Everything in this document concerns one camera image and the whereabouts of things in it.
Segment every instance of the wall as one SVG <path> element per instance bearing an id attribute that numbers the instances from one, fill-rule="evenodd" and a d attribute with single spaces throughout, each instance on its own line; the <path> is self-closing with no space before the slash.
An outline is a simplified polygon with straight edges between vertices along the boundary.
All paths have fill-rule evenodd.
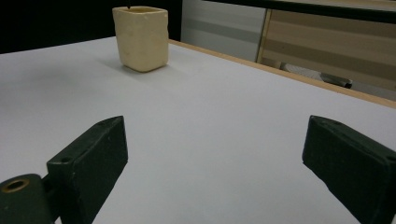
<path id="1" fill-rule="evenodd" d="M 183 0 L 181 41 L 256 60 L 265 9 Z"/>

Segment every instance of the cup rim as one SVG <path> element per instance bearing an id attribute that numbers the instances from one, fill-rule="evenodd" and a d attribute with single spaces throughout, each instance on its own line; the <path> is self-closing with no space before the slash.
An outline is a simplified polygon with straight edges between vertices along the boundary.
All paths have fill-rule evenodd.
<path id="1" fill-rule="evenodd" d="M 134 11 L 134 9 L 149 9 L 149 11 Z M 166 9 L 159 8 L 159 7 L 146 7 L 146 6 L 134 6 L 134 7 L 113 7 L 113 11 L 119 11 L 119 12 L 124 12 L 124 13 L 130 13 L 130 14 L 154 14 L 154 13 L 160 13 L 160 12 L 167 12 Z"/>

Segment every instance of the wooden panel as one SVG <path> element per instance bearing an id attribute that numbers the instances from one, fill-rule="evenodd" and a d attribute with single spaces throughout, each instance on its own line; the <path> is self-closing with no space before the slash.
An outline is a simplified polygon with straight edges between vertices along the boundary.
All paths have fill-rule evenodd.
<path id="1" fill-rule="evenodd" d="M 262 57 L 396 90 L 396 25 L 272 10 Z"/>
<path id="2" fill-rule="evenodd" d="M 293 80 L 296 80 L 296 81 L 299 81 L 299 82 L 303 82 L 305 84 L 309 84 L 309 85 L 312 85 L 312 86 L 316 86 L 316 87 L 319 87 L 319 88 L 322 88 L 322 89 L 325 89 L 325 90 L 328 90 L 328 91 L 334 91 L 334 92 L 337 92 L 337 93 L 340 93 L 340 94 L 344 94 L 344 95 L 347 95 L 347 96 L 351 96 L 351 97 L 354 97 L 354 98 L 361 99 L 363 101 L 368 101 L 368 102 L 371 102 L 371 103 L 374 103 L 374 104 L 378 104 L 378 105 L 384 105 L 384 106 L 387 106 L 387 107 L 390 107 L 390 108 L 396 108 L 396 102 L 395 101 L 391 101 L 389 99 L 385 99 L 385 98 L 381 98 L 381 97 L 378 97 L 378 96 L 370 95 L 370 94 L 367 94 L 367 93 L 364 93 L 364 92 L 361 92 L 361 91 L 353 91 L 351 89 L 335 86 L 335 85 L 332 85 L 332 84 L 329 84 L 329 83 L 326 83 L 326 82 L 323 82 L 323 81 L 315 80 L 315 79 L 310 78 L 310 77 L 304 77 L 304 76 L 295 75 L 293 73 L 282 71 L 282 70 L 276 69 L 274 67 L 265 66 L 265 65 L 260 64 L 260 63 L 254 63 L 254 62 L 243 60 L 243 59 L 240 59 L 240 58 L 235 58 L 233 56 L 226 55 L 226 54 L 223 54 L 223 53 L 219 53 L 219 52 L 216 52 L 216 51 L 213 51 L 213 50 L 210 50 L 210 49 L 202 49 L 202 48 L 199 48 L 199 47 L 196 47 L 196 46 L 192 46 L 192 45 L 189 45 L 189 44 L 186 44 L 186 43 L 177 42 L 177 41 L 174 41 L 174 40 L 169 40 L 169 42 L 171 44 L 173 44 L 173 45 L 181 46 L 181 47 L 186 48 L 186 49 L 193 49 L 193 50 L 205 53 L 205 54 L 209 54 L 209 55 L 213 55 L 213 56 L 219 57 L 221 59 L 225 59 L 225 60 L 229 60 L 229 61 L 232 61 L 232 62 L 235 62 L 235 63 L 240 63 L 240 64 L 243 64 L 243 65 L 246 65 L 246 66 L 254 67 L 254 68 L 260 69 L 260 70 L 262 70 L 264 72 L 269 72 L 269 73 L 272 73 L 272 74 L 275 74 L 275 75 L 278 75 L 278 76 L 290 78 L 290 79 L 293 79 Z"/>

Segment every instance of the white table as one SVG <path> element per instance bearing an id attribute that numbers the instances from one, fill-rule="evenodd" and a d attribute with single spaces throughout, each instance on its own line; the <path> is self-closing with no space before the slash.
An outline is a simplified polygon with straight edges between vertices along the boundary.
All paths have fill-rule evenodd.
<path id="1" fill-rule="evenodd" d="M 120 64 L 114 37 L 0 55 L 0 181 L 44 176 L 94 123 L 123 115 L 130 159 L 95 224 L 358 223 L 302 163 L 308 119 L 396 148 L 394 103 L 172 43 L 147 74 Z"/>

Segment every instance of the cup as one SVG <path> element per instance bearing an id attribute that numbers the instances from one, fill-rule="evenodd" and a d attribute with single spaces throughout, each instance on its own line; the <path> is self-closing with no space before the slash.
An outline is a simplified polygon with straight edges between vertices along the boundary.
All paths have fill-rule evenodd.
<path id="1" fill-rule="evenodd" d="M 138 72 L 168 62 L 168 11 L 156 7 L 114 7 L 120 61 Z"/>

